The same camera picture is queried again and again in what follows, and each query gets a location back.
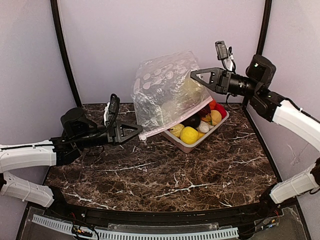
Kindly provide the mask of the clear dotted zip top bag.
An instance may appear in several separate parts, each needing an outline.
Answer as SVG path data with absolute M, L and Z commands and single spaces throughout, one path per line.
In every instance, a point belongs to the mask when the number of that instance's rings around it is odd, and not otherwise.
M 191 51 L 142 61 L 135 74 L 131 98 L 138 135 L 144 141 L 181 123 L 212 101 L 208 90 L 191 78 L 199 70 Z

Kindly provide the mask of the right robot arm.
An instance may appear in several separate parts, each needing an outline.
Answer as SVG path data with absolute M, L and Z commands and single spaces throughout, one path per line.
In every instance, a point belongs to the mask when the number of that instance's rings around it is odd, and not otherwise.
M 255 54 L 245 76 L 214 67 L 194 70 L 190 77 L 215 93 L 248 98 L 260 117 L 290 130 L 319 150 L 320 122 L 291 99 L 269 90 L 275 72 L 276 66 L 270 60 Z M 261 197 L 261 201 L 278 205 L 319 187 L 320 161 L 316 160 L 304 171 L 274 185 Z

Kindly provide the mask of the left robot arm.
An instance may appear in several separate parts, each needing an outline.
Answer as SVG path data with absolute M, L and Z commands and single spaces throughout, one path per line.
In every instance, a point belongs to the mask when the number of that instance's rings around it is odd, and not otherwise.
M 11 170 L 39 166 L 65 166 L 81 156 L 84 149 L 107 144 L 122 144 L 142 132 L 140 125 L 117 119 L 119 110 L 106 108 L 103 124 L 88 119 L 82 108 L 75 107 L 61 118 L 62 136 L 36 143 L 1 145 L 0 194 L 45 208 L 65 203 L 61 190 L 39 185 L 10 173 Z

